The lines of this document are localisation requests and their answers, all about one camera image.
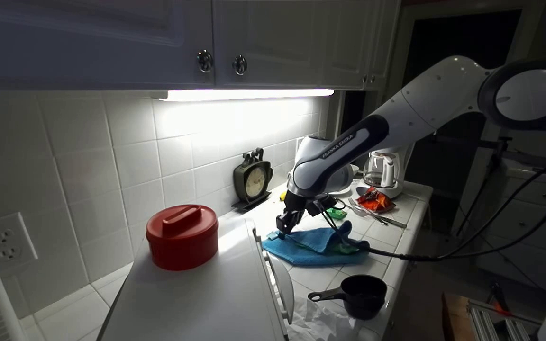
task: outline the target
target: outlet plate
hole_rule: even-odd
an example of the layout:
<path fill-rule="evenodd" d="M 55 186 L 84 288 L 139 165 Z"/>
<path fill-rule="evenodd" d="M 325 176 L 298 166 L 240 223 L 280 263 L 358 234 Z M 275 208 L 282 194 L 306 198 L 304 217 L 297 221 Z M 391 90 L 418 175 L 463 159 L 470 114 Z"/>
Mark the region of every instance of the outlet plate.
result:
<path fill-rule="evenodd" d="M 37 259 L 37 253 L 24 226 L 22 215 L 0 218 L 0 274 Z"/>

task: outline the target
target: black measuring cup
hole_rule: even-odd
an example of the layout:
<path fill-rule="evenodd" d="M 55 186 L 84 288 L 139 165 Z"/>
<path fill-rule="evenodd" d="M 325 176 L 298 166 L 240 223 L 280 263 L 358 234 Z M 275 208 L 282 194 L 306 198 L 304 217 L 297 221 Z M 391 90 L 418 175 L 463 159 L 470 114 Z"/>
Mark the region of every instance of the black measuring cup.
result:
<path fill-rule="evenodd" d="M 309 300 L 343 300 L 350 316 L 370 320 L 385 304 L 387 286 L 380 278 L 369 275 L 355 275 L 345 278 L 336 289 L 310 293 Z"/>

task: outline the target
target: fluorescent light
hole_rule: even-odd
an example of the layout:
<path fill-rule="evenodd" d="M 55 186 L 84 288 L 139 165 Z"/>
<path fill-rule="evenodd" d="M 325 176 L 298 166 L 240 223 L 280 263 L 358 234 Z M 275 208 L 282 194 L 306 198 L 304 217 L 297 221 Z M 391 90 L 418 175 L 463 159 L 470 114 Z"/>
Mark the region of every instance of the fluorescent light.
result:
<path fill-rule="evenodd" d="M 282 99 L 288 97 L 319 97 L 334 93 L 331 89 L 197 89 L 197 90 L 170 90 L 167 99 L 169 102 L 199 102 L 218 101 L 221 99 Z"/>

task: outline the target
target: upper cabinet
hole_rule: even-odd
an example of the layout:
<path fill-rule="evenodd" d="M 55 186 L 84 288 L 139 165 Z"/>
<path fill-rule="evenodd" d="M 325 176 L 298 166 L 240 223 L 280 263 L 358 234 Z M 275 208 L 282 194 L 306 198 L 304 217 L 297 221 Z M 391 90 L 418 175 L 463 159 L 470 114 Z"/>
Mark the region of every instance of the upper cabinet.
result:
<path fill-rule="evenodd" d="M 385 88 L 389 74 L 389 64 L 399 17 L 400 1 L 377 0 L 377 10 L 373 16 L 375 31 L 371 35 L 370 64 L 366 80 L 366 90 Z"/>
<path fill-rule="evenodd" d="M 397 0 L 0 0 L 0 89 L 381 89 Z"/>
<path fill-rule="evenodd" d="M 0 0 L 0 89 L 212 88 L 210 0 Z"/>
<path fill-rule="evenodd" d="M 377 26 L 373 18 L 379 3 L 376 0 L 325 2 L 328 19 L 323 41 L 323 87 L 361 89 L 365 84 L 371 37 Z"/>
<path fill-rule="evenodd" d="M 318 0 L 213 0 L 217 87 L 315 87 Z"/>

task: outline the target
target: clock face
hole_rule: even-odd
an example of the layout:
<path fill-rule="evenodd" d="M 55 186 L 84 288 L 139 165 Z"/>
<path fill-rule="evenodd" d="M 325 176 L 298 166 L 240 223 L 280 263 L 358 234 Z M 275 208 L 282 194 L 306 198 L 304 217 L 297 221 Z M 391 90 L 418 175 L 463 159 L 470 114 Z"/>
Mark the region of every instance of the clock face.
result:
<path fill-rule="evenodd" d="M 262 167 L 252 169 L 247 175 L 246 194 L 249 198 L 254 198 L 260 194 L 264 188 L 264 170 Z"/>

